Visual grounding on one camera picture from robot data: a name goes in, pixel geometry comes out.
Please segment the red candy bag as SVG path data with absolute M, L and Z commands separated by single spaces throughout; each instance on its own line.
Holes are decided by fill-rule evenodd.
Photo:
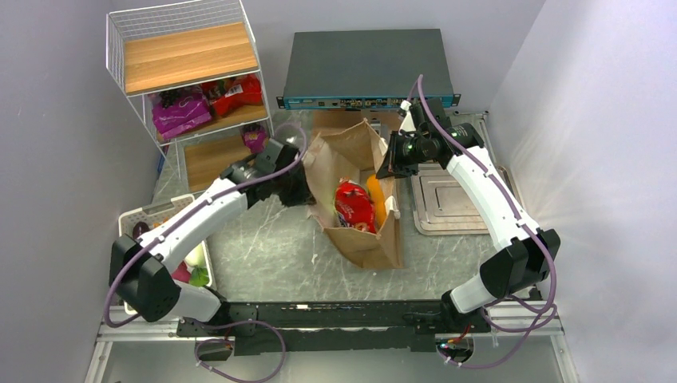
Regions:
M 341 227 L 376 233 L 374 205 L 361 185 L 341 179 L 335 189 L 334 206 Z

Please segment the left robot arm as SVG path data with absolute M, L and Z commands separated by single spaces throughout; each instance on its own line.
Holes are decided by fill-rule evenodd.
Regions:
M 212 288 L 177 281 L 172 273 L 207 237 L 259 201 L 275 195 L 287 207 L 313 204 L 304 153 L 303 148 L 270 139 L 262 152 L 229 165 L 197 199 L 159 227 L 136 239 L 121 235 L 112 245 L 105 308 L 118 296 L 146 322 L 168 315 L 185 317 L 208 334 L 223 333 L 232 322 L 227 299 Z

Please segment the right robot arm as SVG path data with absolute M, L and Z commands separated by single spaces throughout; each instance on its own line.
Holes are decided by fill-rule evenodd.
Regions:
M 377 177 L 411 177 L 418 174 L 419 164 L 439 164 L 477 209 L 496 250 L 469 281 L 444 294 L 442 325 L 459 331 L 483 306 L 547 278 L 554 280 L 559 235 L 541 229 L 518 203 L 480 133 L 470 123 L 452 124 L 438 98 L 402 101 L 398 113 L 402 122 L 390 134 Z

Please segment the brown burlap grocery bag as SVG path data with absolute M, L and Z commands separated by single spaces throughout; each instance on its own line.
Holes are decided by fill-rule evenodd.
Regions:
M 386 142 L 366 122 L 341 132 L 320 133 L 303 156 L 315 204 L 310 213 L 339 253 L 363 269 L 399 269 L 398 187 L 376 172 Z

